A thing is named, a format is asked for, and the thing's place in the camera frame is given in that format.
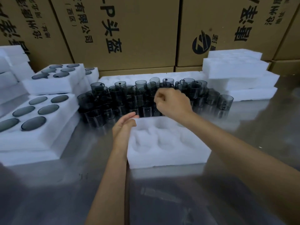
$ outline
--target stainless steel table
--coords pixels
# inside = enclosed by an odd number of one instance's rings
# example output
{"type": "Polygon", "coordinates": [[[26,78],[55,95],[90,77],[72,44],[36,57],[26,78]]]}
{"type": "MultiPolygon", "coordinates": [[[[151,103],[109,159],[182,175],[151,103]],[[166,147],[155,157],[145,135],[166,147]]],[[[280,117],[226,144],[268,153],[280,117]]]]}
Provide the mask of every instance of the stainless steel table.
{"type": "MultiPolygon", "coordinates": [[[[270,101],[204,106],[204,118],[300,170],[298,77],[281,77],[270,101]]],[[[80,123],[56,161],[0,166],[0,224],[83,224],[111,151],[115,120],[80,123]]],[[[206,164],[130,170],[130,224],[284,224],[212,153],[206,164]]]]}

